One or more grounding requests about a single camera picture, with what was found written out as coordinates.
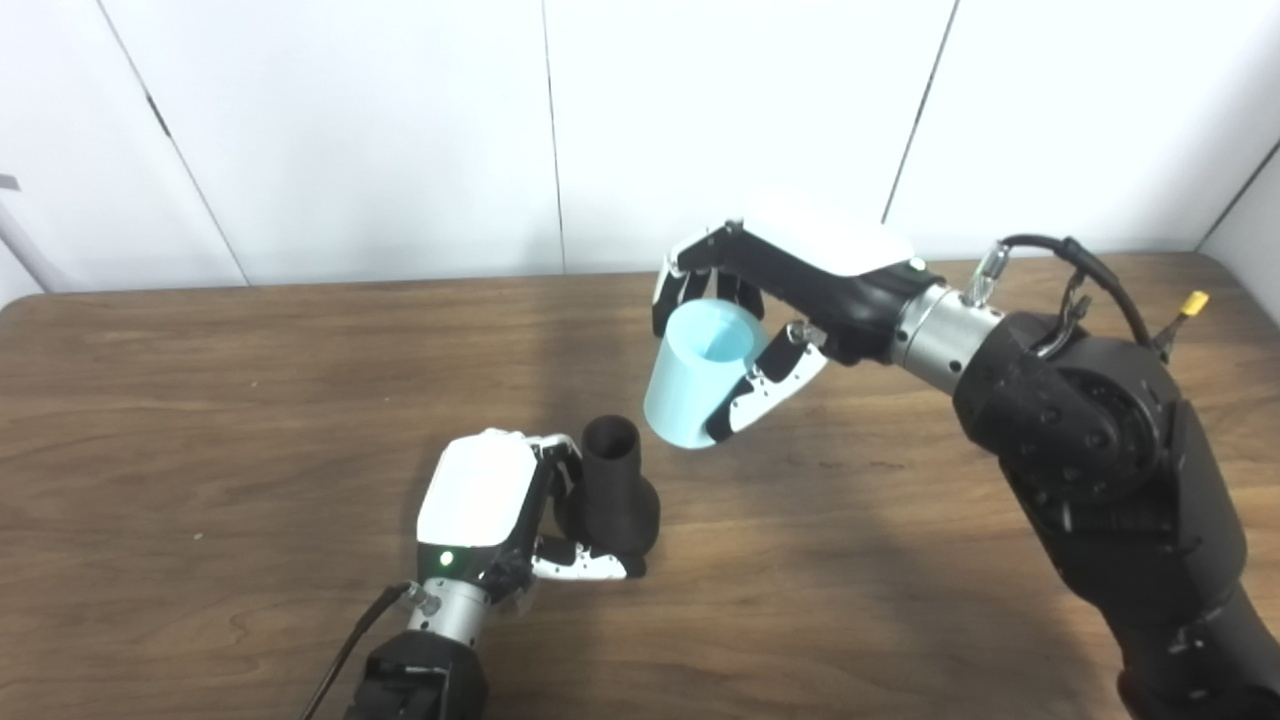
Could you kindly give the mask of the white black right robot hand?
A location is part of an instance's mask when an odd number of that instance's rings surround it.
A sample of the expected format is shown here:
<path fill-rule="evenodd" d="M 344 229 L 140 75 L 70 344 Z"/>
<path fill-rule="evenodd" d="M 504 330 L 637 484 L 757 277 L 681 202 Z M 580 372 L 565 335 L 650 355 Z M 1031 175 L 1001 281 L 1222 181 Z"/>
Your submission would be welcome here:
<path fill-rule="evenodd" d="M 684 240 L 652 297 L 646 423 L 678 448 L 721 445 L 831 363 L 888 363 L 904 311 L 941 284 L 906 240 L 824 211 L 760 209 Z"/>

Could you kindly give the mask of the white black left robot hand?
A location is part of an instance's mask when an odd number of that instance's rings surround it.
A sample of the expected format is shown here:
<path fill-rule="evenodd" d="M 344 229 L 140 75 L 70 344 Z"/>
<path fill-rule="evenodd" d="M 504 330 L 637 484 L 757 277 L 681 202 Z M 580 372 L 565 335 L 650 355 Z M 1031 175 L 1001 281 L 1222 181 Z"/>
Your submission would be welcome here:
<path fill-rule="evenodd" d="M 566 434 L 486 429 L 451 441 L 416 519 L 416 578 L 461 582 L 493 602 L 539 579 L 614 582 L 646 575 L 641 555 L 589 539 L 568 512 L 584 489 L 582 452 Z"/>

